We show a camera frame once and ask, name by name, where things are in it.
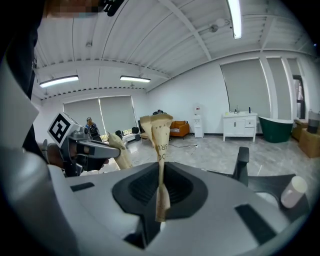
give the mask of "orange sofa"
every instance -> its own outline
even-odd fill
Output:
[[[190,132],[187,121],[173,121],[170,126],[170,136],[182,137],[188,135]]]

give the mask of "white cup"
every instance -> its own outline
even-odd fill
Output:
[[[282,205],[286,208],[294,207],[306,193],[307,189],[308,185],[306,181],[299,176],[294,176],[281,194]]]

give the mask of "gray floor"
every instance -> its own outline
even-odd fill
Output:
[[[194,138],[189,135],[185,139],[173,138],[169,143],[178,147],[169,146],[166,161],[228,174],[234,171],[239,147],[248,147],[250,161],[247,169],[250,176],[296,174],[303,177],[308,184],[306,195],[311,205],[318,197],[320,158],[308,158],[294,139],[275,144],[266,142],[261,137],[257,137],[255,142],[247,138],[226,138],[223,142],[222,136]],[[134,166],[157,161],[156,151],[148,140],[144,140],[143,143],[141,141],[131,142],[128,145],[128,150]],[[109,164],[99,172],[117,170],[117,164],[113,159],[110,159]],[[83,175],[97,173],[98,171],[84,172]],[[264,197],[271,203],[275,201],[267,196]]]

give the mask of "white cabinet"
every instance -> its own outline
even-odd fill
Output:
[[[257,113],[225,113],[223,117],[223,141],[226,137],[252,137],[256,139]]]

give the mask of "white wall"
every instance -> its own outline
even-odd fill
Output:
[[[297,58],[304,85],[306,109],[311,108],[314,112],[320,111],[319,66],[310,56],[289,51],[247,52],[220,58],[196,67],[147,92],[149,108],[151,110],[161,109],[172,115],[174,120],[187,120],[192,124],[193,107],[195,103],[199,103],[202,106],[203,131],[221,134],[223,133],[222,114],[229,111],[229,102],[220,65],[259,58],[267,80],[271,117],[278,118],[277,93],[266,59],[268,57],[280,57],[283,60],[289,80],[292,117],[297,116],[297,109],[294,82],[287,58]]]
[[[35,105],[39,110],[39,115],[33,122],[35,139],[37,142],[43,142],[45,139],[48,142],[53,142],[47,133],[47,130],[54,120],[55,116],[63,111],[64,103],[71,103],[81,100],[94,99],[98,97],[111,96],[131,96],[133,101],[134,114],[137,120],[140,117],[149,115],[147,105],[147,95],[142,89],[99,89],[74,92],[72,94],[63,94],[42,101],[42,105]]]
[[[194,105],[202,109],[203,131],[221,133],[222,113],[229,111],[225,80],[216,61],[188,71],[147,93],[151,110],[161,109],[174,120],[192,124]]]

